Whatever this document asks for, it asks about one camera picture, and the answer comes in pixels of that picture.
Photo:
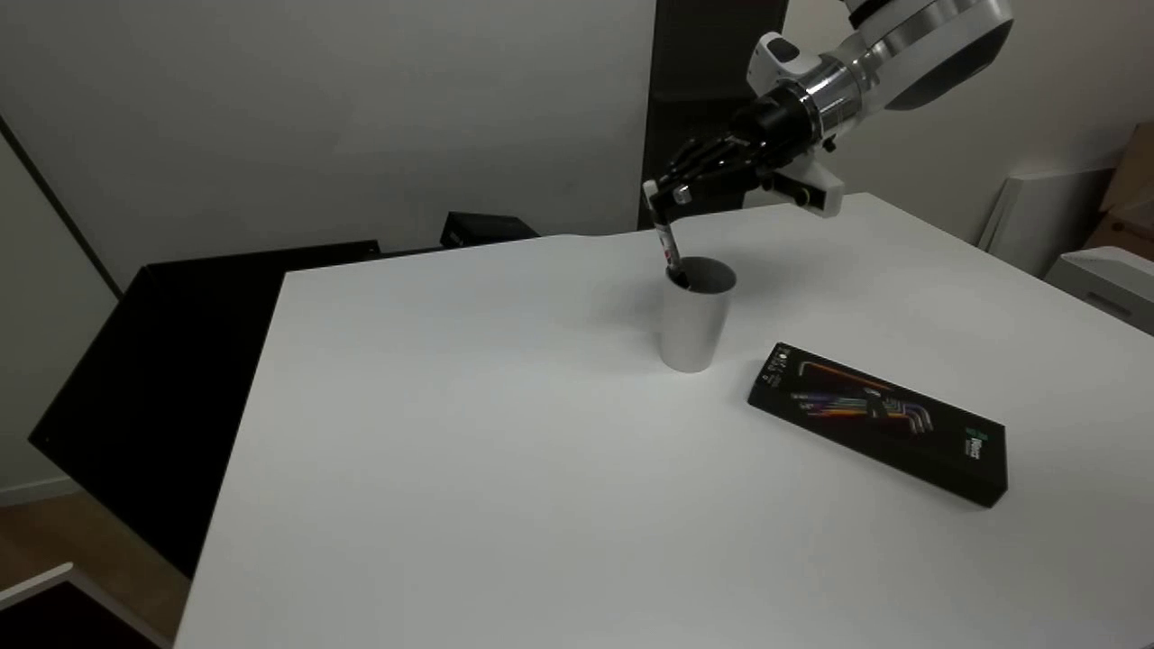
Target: white wall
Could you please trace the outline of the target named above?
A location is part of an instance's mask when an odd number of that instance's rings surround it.
[[[634,224],[652,0],[0,3],[0,113],[126,282],[447,208]]]
[[[835,173],[973,238],[1009,168],[1111,160],[1154,120],[1149,0],[1012,0],[1012,11],[991,71],[923,113],[868,120],[834,154]],[[792,0],[787,31],[834,45],[844,11]]]
[[[0,506],[61,482],[28,431],[112,307],[112,289],[0,140]]]

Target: paper cup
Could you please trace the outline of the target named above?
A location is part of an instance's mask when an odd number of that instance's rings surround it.
[[[710,368],[731,289],[731,268],[706,255],[685,255],[677,273],[668,273],[660,294],[658,348],[673,372]]]

